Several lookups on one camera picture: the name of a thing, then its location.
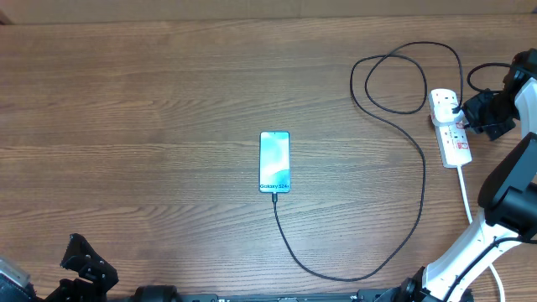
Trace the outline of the smartphone with lit screen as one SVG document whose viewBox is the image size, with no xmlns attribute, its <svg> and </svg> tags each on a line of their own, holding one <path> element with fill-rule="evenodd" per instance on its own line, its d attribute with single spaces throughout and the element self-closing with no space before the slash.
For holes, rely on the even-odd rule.
<svg viewBox="0 0 537 302">
<path fill-rule="evenodd" d="M 262 193 L 290 192 L 289 132 L 263 131 L 260 133 L 258 188 Z"/>
</svg>

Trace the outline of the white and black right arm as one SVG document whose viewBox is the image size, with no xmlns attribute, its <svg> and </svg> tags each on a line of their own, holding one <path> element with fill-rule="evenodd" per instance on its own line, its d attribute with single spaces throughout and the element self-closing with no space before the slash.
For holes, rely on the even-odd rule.
<svg viewBox="0 0 537 302">
<path fill-rule="evenodd" d="M 479 210 L 469 227 L 436 261 L 378 301 L 472 301 L 470 285 L 496 259 L 522 243 L 536 242 L 536 51 L 516 54 L 503 89 L 479 90 L 461 102 L 453 91 L 429 94 L 430 115 L 443 164 L 460 169 L 471 160 L 466 131 L 495 140 L 516 126 L 521 141 L 486 178 Z"/>
</svg>

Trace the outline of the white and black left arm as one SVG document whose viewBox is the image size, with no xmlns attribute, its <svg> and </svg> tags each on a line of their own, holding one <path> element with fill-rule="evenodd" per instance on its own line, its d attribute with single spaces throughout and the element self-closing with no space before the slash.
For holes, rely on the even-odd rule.
<svg viewBox="0 0 537 302">
<path fill-rule="evenodd" d="M 107 292 L 118 283 L 117 270 L 98 255 L 80 234 L 70 235 L 60 266 L 76 272 L 76 279 L 62 279 L 59 286 L 44 298 L 58 302 L 106 302 Z M 9 259 L 1 258 L 1 300 L 39 302 L 30 275 Z"/>
</svg>

